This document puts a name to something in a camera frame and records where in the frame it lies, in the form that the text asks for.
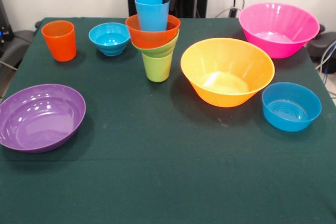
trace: small blue bowl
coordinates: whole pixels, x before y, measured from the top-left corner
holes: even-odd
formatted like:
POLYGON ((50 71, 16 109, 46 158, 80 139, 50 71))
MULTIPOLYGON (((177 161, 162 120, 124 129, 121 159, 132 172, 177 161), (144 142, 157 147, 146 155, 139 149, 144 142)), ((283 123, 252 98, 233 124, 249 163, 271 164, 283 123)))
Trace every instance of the small blue bowl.
POLYGON ((320 99, 304 86, 291 82, 269 85, 262 93, 266 120, 283 131, 307 128, 321 113, 320 99))
POLYGON ((104 23, 89 32, 89 39, 106 56, 121 54, 131 37, 127 26, 121 23, 104 23))

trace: lime green cup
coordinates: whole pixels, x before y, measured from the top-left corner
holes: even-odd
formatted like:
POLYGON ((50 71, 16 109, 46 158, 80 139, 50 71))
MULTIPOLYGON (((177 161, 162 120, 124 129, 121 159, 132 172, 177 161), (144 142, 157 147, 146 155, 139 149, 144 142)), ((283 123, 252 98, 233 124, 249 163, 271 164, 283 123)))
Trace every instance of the lime green cup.
POLYGON ((173 52, 161 58, 152 58, 142 54, 146 76, 150 81, 162 82, 168 79, 172 65, 173 52))
POLYGON ((151 58, 163 58, 167 55, 170 55, 174 51, 177 39, 179 38, 179 33, 180 30, 178 30, 176 36, 171 41, 161 47, 145 49, 136 47, 134 44, 133 46, 141 52, 142 56, 145 55, 151 58))

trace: cup rim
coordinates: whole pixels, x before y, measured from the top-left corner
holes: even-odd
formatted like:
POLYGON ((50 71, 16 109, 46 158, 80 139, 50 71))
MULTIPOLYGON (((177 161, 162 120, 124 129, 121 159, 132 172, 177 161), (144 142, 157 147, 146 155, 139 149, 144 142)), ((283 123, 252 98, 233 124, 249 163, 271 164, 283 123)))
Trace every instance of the cup rim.
POLYGON ((67 35, 71 34, 71 33, 74 31, 74 29, 75 29, 75 26, 74 26, 74 24, 73 24, 72 22, 70 22, 70 21, 67 21, 67 20, 54 20, 54 21, 51 21, 51 22, 46 23, 46 24, 42 27, 42 29, 41 29, 41 33, 43 34, 43 36, 48 37, 48 38, 60 38, 60 37, 67 36, 67 35), (50 24, 55 24, 55 23, 67 23, 67 24, 70 24, 70 25, 71 25, 71 31, 68 32, 68 33, 66 33, 66 34, 59 35, 59 36, 51 36, 51 35, 47 35, 47 34, 45 33, 45 31, 44 31, 44 30, 45 30, 45 27, 47 27, 47 26, 50 25, 50 24))
POLYGON ((178 25, 176 25, 174 28, 171 28, 171 29, 169 29, 169 30, 164 30, 164 31, 143 31, 143 30, 140 30, 140 29, 136 29, 136 28, 134 28, 134 27, 132 27, 132 26, 130 26, 130 25, 127 24, 128 20, 129 20, 130 18, 134 18, 135 16, 138 17, 138 14, 134 14, 134 15, 128 17, 128 18, 125 20, 125 25, 126 25, 129 29, 132 29, 132 30, 137 31, 137 32, 142 32, 142 33, 145 33, 145 34, 159 34, 159 33, 164 33, 164 32, 167 32, 167 31, 174 30, 174 29, 179 29, 179 28, 180 28, 180 25, 181 25, 181 21, 180 21, 179 18, 175 17, 174 15, 170 15, 170 14, 168 14, 168 19, 169 19, 169 17, 171 16, 173 19, 178 20, 178 25))
POLYGON ((145 5, 145 6, 159 6, 159 5, 165 5, 165 4, 169 4, 170 3, 170 0, 166 3, 160 3, 160 4, 142 4, 142 3, 139 3, 139 0, 134 0, 134 2, 136 4, 139 4, 139 5, 145 5))

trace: orange cup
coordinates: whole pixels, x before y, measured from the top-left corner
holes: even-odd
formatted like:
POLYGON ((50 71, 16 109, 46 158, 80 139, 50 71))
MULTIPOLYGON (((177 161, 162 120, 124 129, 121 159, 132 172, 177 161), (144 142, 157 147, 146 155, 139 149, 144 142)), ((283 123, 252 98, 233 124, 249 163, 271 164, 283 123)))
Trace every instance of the orange cup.
POLYGON ((168 15, 165 31, 142 31, 138 15, 127 18, 125 23, 130 31, 133 44, 144 49, 161 47, 170 42, 175 38, 181 24, 180 20, 173 15, 168 15))
POLYGON ((65 20, 49 22, 42 27, 43 37, 57 61, 69 61, 76 56, 75 26, 65 20))

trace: plastic cup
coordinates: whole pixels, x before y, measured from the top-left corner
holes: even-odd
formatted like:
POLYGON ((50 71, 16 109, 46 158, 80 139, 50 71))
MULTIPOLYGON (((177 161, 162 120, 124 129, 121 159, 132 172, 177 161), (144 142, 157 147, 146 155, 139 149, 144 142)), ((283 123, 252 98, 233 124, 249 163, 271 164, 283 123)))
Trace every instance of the plastic cup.
POLYGON ((55 60, 65 62, 76 56, 73 23, 65 20, 49 22, 42 27, 41 32, 55 60))
POLYGON ((146 49, 146 48, 137 47, 134 44, 133 44, 133 46, 137 50, 139 50, 142 54, 147 55, 148 57, 162 58, 162 57, 165 57, 165 56, 171 54, 174 51, 177 39, 179 38, 179 33, 180 33, 180 30, 177 32, 177 35, 175 36, 174 39, 172 39, 170 42, 168 42, 167 44, 165 44, 161 47, 156 47, 156 48, 153 48, 153 49, 146 49))
POLYGON ((166 30, 170 1, 164 4, 162 4, 162 1, 163 0, 135 0, 141 30, 166 30))
POLYGON ((134 45, 140 48, 156 48, 161 47, 173 38, 175 38, 179 28, 180 20, 173 15, 168 15, 167 30, 165 31, 142 31, 139 24, 138 14, 133 15, 126 19, 131 40, 134 45))
POLYGON ((172 64, 173 53, 162 58, 151 58, 142 54, 146 76, 150 81, 162 82, 168 79, 172 64))

